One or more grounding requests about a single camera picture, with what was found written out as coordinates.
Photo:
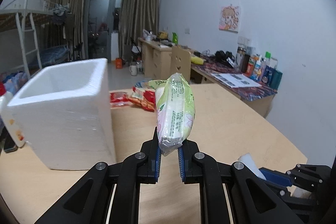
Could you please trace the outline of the green tissue pack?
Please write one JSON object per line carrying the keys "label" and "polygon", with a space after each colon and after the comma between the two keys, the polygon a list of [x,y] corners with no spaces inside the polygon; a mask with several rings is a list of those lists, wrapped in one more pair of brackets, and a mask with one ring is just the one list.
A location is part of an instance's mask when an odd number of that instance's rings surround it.
{"label": "green tissue pack", "polygon": [[195,120],[193,91],[180,73],[166,80],[151,80],[148,87],[155,90],[158,144],[166,156],[190,135]]}

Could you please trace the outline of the white styrofoam box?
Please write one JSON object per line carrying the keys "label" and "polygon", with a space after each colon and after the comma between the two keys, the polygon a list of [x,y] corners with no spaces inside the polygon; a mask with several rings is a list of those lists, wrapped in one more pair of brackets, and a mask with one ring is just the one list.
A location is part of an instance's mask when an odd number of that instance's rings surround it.
{"label": "white styrofoam box", "polygon": [[25,144],[49,169],[116,162],[107,68],[106,59],[47,67],[9,102]]}

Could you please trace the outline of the black smartphone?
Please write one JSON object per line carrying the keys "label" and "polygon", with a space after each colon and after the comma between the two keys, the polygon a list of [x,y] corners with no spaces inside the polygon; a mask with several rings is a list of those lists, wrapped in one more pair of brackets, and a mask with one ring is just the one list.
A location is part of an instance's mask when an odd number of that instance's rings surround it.
{"label": "black smartphone", "polygon": [[17,149],[18,149],[18,147],[15,144],[15,142],[13,141],[12,137],[10,135],[7,135],[7,137],[5,139],[5,144],[4,144],[4,147],[3,147],[3,150],[5,151],[5,153],[15,152]]}

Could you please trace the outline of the red snack packet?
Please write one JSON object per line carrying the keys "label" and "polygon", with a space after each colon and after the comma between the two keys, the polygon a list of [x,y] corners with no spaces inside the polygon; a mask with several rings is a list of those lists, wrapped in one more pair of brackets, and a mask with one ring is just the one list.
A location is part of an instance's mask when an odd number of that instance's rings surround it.
{"label": "red snack packet", "polygon": [[110,107],[111,108],[130,105],[127,92],[110,92],[109,96],[110,96]]}

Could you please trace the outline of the white paper sheet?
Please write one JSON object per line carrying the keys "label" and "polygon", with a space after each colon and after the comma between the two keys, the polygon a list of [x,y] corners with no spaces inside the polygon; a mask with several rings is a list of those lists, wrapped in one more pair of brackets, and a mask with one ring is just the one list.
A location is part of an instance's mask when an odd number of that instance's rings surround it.
{"label": "white paper sheet", "polygon": [[212,73],[212,77],[230,88],[259,88],[261,85],[243,74]]}

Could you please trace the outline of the white lotion pump bottle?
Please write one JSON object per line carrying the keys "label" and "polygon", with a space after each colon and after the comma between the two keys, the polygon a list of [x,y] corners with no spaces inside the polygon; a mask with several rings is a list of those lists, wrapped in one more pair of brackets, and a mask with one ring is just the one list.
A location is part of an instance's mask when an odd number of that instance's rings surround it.
{"label": "white lotion pump bottle", "polygon": [[3,121],[5,128],[15,145],[17,147],[23,147],[25,145],[25,136],[23,135],[20,127],[15,123],[15,119],[8,107],[12,98],[13,95],[11,92],[8,92],[3,82],[1,82],[1,120]]}

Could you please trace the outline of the patterned desk cloth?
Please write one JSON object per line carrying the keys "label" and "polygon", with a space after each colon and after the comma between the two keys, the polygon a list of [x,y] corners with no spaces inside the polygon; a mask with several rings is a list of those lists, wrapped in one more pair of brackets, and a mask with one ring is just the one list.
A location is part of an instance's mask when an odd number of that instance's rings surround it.
{"label": "patterned desk cloth", "polygon": [[229,52],[217,51],[214,55],[197,52],[191,56],[191,68],[202,74],[205,79],[214,80],[248,102],[277,94],[277,91],[269,86],[245,76]]}

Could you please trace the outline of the blue plaid quilt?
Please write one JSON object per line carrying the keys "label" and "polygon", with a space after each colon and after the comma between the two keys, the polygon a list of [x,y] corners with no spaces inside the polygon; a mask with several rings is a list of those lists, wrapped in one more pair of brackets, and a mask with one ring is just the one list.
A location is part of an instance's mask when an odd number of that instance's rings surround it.
{"label": "blue plaid quilt", "polygon": [[27,81],[28,77],[25,72],[1,74],[1,82],[12,95],[15,95]]}

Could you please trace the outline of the wooden smiley chair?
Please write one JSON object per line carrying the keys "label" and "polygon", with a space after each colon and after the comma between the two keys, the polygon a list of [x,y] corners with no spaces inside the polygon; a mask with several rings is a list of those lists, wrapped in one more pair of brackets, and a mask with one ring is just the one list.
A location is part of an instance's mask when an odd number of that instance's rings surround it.
{"label": "wooden smiley chair", "polygon": [[190,82],[191,74],[191,53],[181,47],[172,47],[170,74],[180,73],[185,80]]}

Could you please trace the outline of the light wooden desk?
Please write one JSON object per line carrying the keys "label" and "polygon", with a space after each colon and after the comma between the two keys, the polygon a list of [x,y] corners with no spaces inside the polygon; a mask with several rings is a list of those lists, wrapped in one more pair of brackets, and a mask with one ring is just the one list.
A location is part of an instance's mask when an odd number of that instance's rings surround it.
{"label": "light wooden desk", "polygon": [[[170,74],[170,62],[172,47],[163,47],[162,43],[155,41],[146,41],[143,38],[138,38],[138,43],[142,48],[142,61],[143,72],[145,77],[149,77],[154,80],[168,79]],[[194,50],[184,46],[181,47],[184,50],[188,50],[191,54]]]}

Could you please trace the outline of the metal bunk bed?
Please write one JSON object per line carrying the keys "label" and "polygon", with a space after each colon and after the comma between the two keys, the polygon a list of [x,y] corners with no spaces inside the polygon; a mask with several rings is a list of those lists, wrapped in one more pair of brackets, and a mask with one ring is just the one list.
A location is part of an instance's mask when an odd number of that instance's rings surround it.
{"label": "metal bunk bed", "polygon": [[1,11],[1,74],[25,72],[32,77],[45,67],[70,61],[67,46],[45,47],[52,15],[28,9]]}

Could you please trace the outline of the brown right curtain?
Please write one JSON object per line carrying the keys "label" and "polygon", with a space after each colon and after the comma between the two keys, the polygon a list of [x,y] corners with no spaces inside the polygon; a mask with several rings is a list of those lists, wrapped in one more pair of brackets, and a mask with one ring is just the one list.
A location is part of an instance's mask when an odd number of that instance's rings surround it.
{"label": "brown right curtain", "polygon": [[158,31],[159,0],[122,0],[118,26],[119,56],[124,59],[126,46],[143,30]]}

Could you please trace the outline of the brown curtain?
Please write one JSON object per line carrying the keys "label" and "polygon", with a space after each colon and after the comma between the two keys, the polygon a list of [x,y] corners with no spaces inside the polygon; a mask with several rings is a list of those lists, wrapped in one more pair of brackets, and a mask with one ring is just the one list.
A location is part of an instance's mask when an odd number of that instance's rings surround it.
{"label": "brown curtain", "polygon": [[159,0],[122,0],[118,26],[119,56],[124,59],[126,46],[143,30],[158,31]]}
{"label": "brown curtain", "polygon": [[45,29],[45,47],[65,45],[74,60],[84,46],[84,1],[47,0],[52,19]]}

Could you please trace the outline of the glass balcony door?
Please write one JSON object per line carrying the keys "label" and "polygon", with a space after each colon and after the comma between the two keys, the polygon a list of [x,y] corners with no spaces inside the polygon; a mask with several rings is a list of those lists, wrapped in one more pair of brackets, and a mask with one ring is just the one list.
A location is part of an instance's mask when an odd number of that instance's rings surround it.
{"label": "glass balcony door", "polygon": [[119,58],[122,0],[85,0],[85,51],[89,59]]}

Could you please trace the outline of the brown left curtain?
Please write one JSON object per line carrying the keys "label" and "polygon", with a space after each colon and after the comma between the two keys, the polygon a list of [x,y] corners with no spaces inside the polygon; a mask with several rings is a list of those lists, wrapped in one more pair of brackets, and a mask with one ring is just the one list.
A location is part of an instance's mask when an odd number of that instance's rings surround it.
{"label": "brown left curtain", "polygon": [[45,47],[65,45],[74,60],[84,46],[84,1],[47,0],[52,19],[45,29]]}

